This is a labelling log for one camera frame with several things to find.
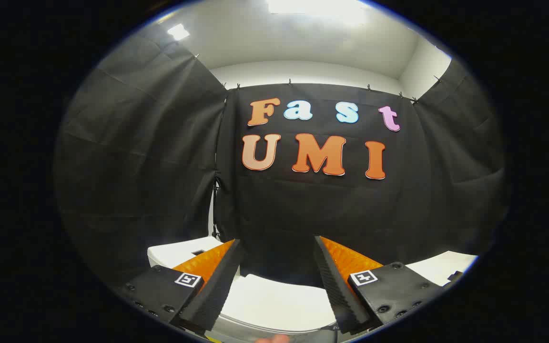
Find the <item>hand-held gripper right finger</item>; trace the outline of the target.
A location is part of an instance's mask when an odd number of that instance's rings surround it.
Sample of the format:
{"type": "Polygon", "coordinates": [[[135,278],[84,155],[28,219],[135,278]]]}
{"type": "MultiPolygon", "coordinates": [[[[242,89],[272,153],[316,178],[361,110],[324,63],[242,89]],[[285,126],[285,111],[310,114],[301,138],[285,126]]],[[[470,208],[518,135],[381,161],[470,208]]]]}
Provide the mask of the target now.
{"type": "Polygon", "coordinates": [[[314,259],[342,333],[387,325],[444,293],[401,262],[383,265],[326,237],[314,241],[314,259]]]}

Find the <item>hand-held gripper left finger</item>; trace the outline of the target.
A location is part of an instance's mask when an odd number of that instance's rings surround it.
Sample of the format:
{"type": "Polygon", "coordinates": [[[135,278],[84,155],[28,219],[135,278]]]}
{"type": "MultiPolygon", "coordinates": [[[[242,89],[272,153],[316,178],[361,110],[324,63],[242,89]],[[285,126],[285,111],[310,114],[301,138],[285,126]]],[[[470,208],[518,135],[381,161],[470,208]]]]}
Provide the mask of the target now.
{"type": "Polygon", "coordinates": [[[116,289],[128,304],[166,325],[212,330],[244,257],[238,239],[168,268],[155,265],[116,289]]]}

